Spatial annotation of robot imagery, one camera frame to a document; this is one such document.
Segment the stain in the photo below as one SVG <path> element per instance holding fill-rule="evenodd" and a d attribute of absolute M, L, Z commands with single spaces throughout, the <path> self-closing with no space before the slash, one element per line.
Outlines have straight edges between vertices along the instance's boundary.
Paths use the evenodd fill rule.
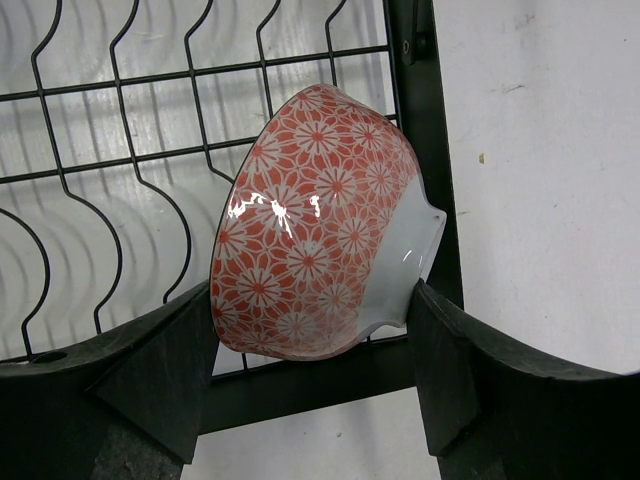
<path fill-rule="evenodd" d="M 536 18 L 535 15 L 529 15 L 528 13 L 525 13 L 524 15 L 513 18 L 513 26 L 515 27 L 516 30 L 522 30 L 527 25 L 529 25 L 531 21 L 535 18 Z"/>
<path fill-rule="evenodd" d="M 519 90 L 521 88 L 524 88 L 525 84 L 524 83 L 519 83 L 517 85 L 512 85 L 511 87 L 502 87 L 502 93 L 503 94 L 507 94 L 510 92 L 513 92 L 514 90 Z"/>

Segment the ceramic bowl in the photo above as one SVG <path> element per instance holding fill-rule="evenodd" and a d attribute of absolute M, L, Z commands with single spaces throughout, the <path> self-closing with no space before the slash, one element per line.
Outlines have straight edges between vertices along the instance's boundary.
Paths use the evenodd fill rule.
<path fill-rule="evenodd" d="M 445 218 L 392 123 L 336 87 L 299 92 L 249 151 L 223 212 L 211 267 L 220 340 L 315 360 L 402 326 Z"/>

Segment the floral pattern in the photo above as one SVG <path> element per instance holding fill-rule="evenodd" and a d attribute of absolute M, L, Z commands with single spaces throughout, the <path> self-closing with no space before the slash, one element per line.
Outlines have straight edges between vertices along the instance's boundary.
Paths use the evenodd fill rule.
<path fill-rule="evenodd" d="M 229 348 L 293 360 L 358 342 L 358 310 L 415 153 L 330 85 L 294 96 L 250 150 L 214 247 L 213 319 Z"/>

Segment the wire rack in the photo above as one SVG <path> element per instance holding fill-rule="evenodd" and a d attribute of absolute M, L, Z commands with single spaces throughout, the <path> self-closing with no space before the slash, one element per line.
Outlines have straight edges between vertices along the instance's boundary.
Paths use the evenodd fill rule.
<path fill-rule="evenodd" d="M 0 361 L 205 281 L 268 119 L 325 82 L 398 121 L 389 50 L 380 1 L 0 4 Z M 270 361 L 221 349 L 214 373 Z"/>

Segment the metal wire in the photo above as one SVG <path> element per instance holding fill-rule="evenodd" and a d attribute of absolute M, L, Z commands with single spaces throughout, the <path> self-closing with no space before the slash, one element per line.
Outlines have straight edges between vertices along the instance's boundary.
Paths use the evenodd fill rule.
<path fill-rule="evenodd" d="M 120 75 L 120 71 L 118 68 L 118 56 L 117 56 L 117 47 L 119 43 L 123 40 L 123 38 L 127 35 L 131 26 L 136 18 L 139 9 L 139 0 L 132 0 L 131 11 L 126 19 L 125 24 L 119 30 L 117 35 L 112 39 L 109 44 L 109 59 L 111 63 L 111 68 L 113 72 L 113 80 L 105 80 L 99 82 L 90 82 L 90 83 L 76 83 L 71 85 L 57 86 L 57 87 L 47 87 L 43 86 L 42 77 L 38 68 L 38 60 L 39 56 L 45 50 L 47 45 L 51 42 L 56 32 L 58 31 L 58 27 L 60 25 L 60 19 L 62 15 L 63 8 L 63 0 L 56 0 L 56 8 L 53 20 L 51 22 L 51 26 L 45 35 L 45 37 L 40 41 L 37 47 L 34 49 L 31 55 L 31 66 L 33 70 L 33 76 L 35 78 L 36 89 L 35 90 L 26 90 L 21 92 L 14 93 L 5 93 L 0 95 L 0 103 L 2 102 L 11 102 L 11 101 L 21 101 L 26 99 L 38 99 L 41 105 L 42 114 L 45 120 L 46 131 L 49 138 L 49 143 L 51 145 L 51 150 L 53 153 L 53 159 L 55 163 L 55 168 L 50 169 L 38 169 L 34 171 L 28 171 L 26 173 L 19 173 L 13 175 L 4 175 L 0 176 L 0 185 L 13 185 L 18 182 L 24 181 L 34 181 L 49 177 L 57 177 L 60 185 L 62 186 L 62 191 L 66 197 L 71 199 L 74 202 L 78 202 L 82 204 L 84 207 L 91 210 L 95 215 L 98 216 L 100 221 L 104 223 L 104 225 L 109 230 L 111 237 L 113 238 L 114 246 L 115 246 L 115 254 L 116 254 L 116 268 L 114 279 L 107 291 L 107 293 L 101 298 L 98 304 L 95 306 L 93 311 L 93 322 L 95 324 L 95 330 L 97 333 L 102 332 L 102 325 L 100 321 L 100 311 L 102 307 L 112 298 L 116 288 L 119 285 L 119 282 L 122 277 L 123 271 L 123 251 L 120 237 L 113 227 L 113 224 L 109 220 L 109 218 L 100 210 L 96 205 L 88 201 L 87 199 L 71 192 L 69 190 L 67 176 L 71 174 L 78 174 L 82 172 L 89 172 L 93 170 L 103 170 L 103 169 L 112 169 L 114 167 L 123 166 L 123 165 L 131 165 L 134 170 L 135 180 L 138 184 L 142 185 L 144 188 L 147 188 L 153 191 L 155 194 L 161 196 L 164 200 L 169 203 L 171 208 L 176 212 L 182 227 L 184 229 L 184 235 L 186 240 L 185 246 L 185 257 L 182 268 L 175 279 L 175 281 L 171 284 L 171 286 L 165 291 L 163 294 L 162 301 L 166 303 L 170 297 L 170 295 L 175 291 L 175 289 L 180 285 L 183 281 L 187 269 L 189 268 L 190 261 L 192 258 L 192 234 L 190 226 L 186 220 L 184 213 L 181 208 L 178 206 L 176 201 L 167 194 L 164 190 L 162 190 L 157 185 L 150 183 L 149 181 L 143 178 L 143 175 L 140 170 L 140 165 L 144 162 L 150 162 L 154 160 L 170 160 L 170 162 L 179 162 L 182 157 L 192 154 L 202 154 L 204 153 L 207 167 L 209 171 L 211 171 L 214 175 L 220 178 L 224 178 L 230 184 L 233 184 L 234 178 L 229 176 L 228 174 L 222 172 L 220 169 L 216 168 L 212 160 L 212 151 L 228 149 L 232 147 L 238 147 L 243 145 L 250 145 L 255 140 L 255 136 L 247 136 L 242 138 L 234 138 L 228 139 L 219 142 L 210 143 L 207 137 L 206 126 L 204 122 L 204 115 L 202 104 L 199 95 L 198 89 L 198 77 L 206 77 L 206 76 L 214 76 L 222 73 L 230 73 L 230 72 L 240 72 L 240 71 L 248 71 L 255 70 L 260 71 L 262 76 L 262 83 L 264 87 L 265 101 L 266 101 L 266 109 L 269 115 L 269 118 L 273 117 L 274 109 L 273 109 L 273 101 L 272 101 L 272 92 L 269 84 L 269 68 L 282 66 L 282 65 L 293 65 L 302 62 L 313 62 L 313 61 L 324 61 L 328 60 L 331 68 L 331 81 L 334 85 L 337 85 L 337 74 L 336 74 L 336 59 L 338 58 L 346 58 L 346 57 L 356 57 L 362 55 L 370 55 L 370 54 L 379 54 L 386 53 L 390 54 L 390 47 L 387 44 L 384 45 L 373 45 L 367 47 L 360 48 L 351 48 L 351 49 L 342 49 L 335 50 L 334 45 L 331 38 L 330 27 L 333 20 L 336 16 L 342 11 L 345 6 L 347 0 L 341 0 L 336 8 L 330 13 L 330 15 L 326 18 L 324 22 L 325 36 L 326 36 L 326 44 L 327 51 L 319 52 L 319 53 L 309 53 L 303 55 L 294 55 L 280 58 L 271 58 L 267 59 L 265 57 L 262 33 L 267 24 L 273 19 L 276 12 L 280 7 L 281 0 L 276 0 L 272 5 L 271 9 L 267 13 L 267 15 L 262 19 L 262 21 L 258 24 L 255 35 L 257 42 L 257 49 L 259 60 L 258 61 L 250 61 L 243 63 L 235 63 L 230 65 L 220 65 L 220 66 L 212 66 L 205 68 L 195 68 L 193 54 L 191 50 L 191 40 L 194 34 L 198 31 L 199 28 L 202 27 L 205 20 L 211 15 L 211 11 L 213 8 L 213 0 L 207 0 L 206 5 L 198 17 L 198 19 L 193 23 L 193 25 L 187 30 L 184 35 L 183 43 L 184 43 L 184 51 L 187 60 L 187 69 L 179 70 L 179 71 L 171 71 L 166 73 L 159 74 L 150 74 L 150 75 L 141 75 L 141 76 L 132 76 L 128 78 L 122 78 Z M 3 23 L 8 25 L 8 17 L 4 10 L 0 12 L 2 15 Z M 198 128 L 200 131 L 201 143 L 199 145 L 192 145 L 183 148 L 176 148 L 171 150 L 163 150 L 156 151 L 145 154 L 137 154 L 135 152 L 135 146 L 133 142 L 133 135 L 131 133 L 131 126 L 128 121 L 127 115 L 127 106 L 124 100 L 123 89 L 129 86 L 141 86 L 141 85 L 153 85 L 157 82 L 163 82 L 168 80 L 180 80 L 180 79 L 189 79 L 191 83 L 191 89 L 193 93 L 193 99 L 196 107 L 196 114 L 198 120 Z M 124 128 L 125 139 L 127 142 L 128 155 L 116 158 L 112 160 L 106 161 L 94 161 L 89 163 L 83 163 L 81 165 L 70 165 L 63 166 L 63 162 L 61 160 L 60 148 L 58 145 L 58 140 L 56 138 L 51 116 L 49 113 L 49 107 L 47 103 L 47 98 L 52 96 L 59 95 L 69 95 L 76 93 L 84 93 L 89 91 L 98 91 L 98 90 L 108 90 L 115 89 L 117 93 L 118 99 L 118 107 L 120 112 L 120 120 L 122 121 L 122 125 Z M 394 102 L 397 102 L 395 98 L 395 84 L 394 84 Z M 387 118 L 394 120 L 398 119 L 396 114 L 387 115 Z M 11 221 L 17 223 L 23 230 L 27 232 L 27 234 L 33 239 L 35 242 L 44 265 L 44 279 L 43 279 L 43 287 L 40 294 L 40 297 L 36 303 L 36 305 L 31 309 L 29 314 L 25 317 L 21 324 L 21 331 L 23 337 L 23 343 L 25 348 L 26 355 L 21 355 L 19 357 L 15 357 L 10 359 L 9 361 L 23 361 L 23 360 L 32 360 L 37 354 L 33 351 L 32 341 L 29 337 L 29 325 L 33 318 L 41 311 L 42 305 L 46 301 L 47 295 L 49 293 L 49 287 L 51 283 L 51 265 L 49 262 L 49 257 L 47 254 L 47 250 L 41 239 L 35 233 L 33 228 L 31 228 L 24 219 L 20 218 L 19 215 L 11 213 L 4 208 L 0 208 L 0 214 L 9 218 Z M 5 363 L 7 360 L 0 360 L 0 363 Z M 248 365 L 246 355 L 242 355 L 242 364 L 243 369 L 248 370 L 250 367 Z"/>

